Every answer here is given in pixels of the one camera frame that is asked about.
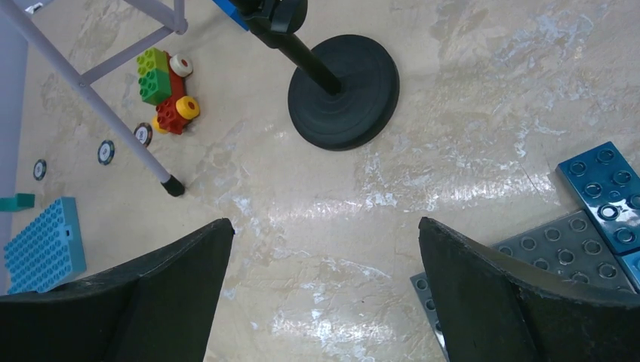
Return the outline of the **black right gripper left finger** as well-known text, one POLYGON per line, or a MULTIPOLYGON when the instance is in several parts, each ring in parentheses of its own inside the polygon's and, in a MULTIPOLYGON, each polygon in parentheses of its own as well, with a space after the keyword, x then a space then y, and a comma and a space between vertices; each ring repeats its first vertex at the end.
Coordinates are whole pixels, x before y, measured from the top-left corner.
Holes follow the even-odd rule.
POLYGON ((1 298, 3 361, 201 361, 234 228, 217 219, 45 292, 1 298))

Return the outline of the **black microphone desk stand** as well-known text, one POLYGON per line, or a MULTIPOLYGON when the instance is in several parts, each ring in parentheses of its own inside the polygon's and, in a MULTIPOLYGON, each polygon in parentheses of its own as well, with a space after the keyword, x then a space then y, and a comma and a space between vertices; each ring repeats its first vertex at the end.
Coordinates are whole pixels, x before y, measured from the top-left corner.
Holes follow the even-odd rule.
POLYGON ((283 53, 296 70, 288 88, 288 111, 307 142, 329 151, 363 146, 377 136, 397 106, 397 66, 377 41, 339 35, 308 49, 296 36, 306 1, 234 1, 250 32, 283 53))

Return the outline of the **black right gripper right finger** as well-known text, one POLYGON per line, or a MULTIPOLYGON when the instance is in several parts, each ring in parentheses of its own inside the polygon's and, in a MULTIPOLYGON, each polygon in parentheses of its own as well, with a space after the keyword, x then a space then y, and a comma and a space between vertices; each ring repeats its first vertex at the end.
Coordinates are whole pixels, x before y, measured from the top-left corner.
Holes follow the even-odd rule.
POLYGON ((435 219, 423 266, 452 361, 637 361, 639 297, 562 278, 435 219))

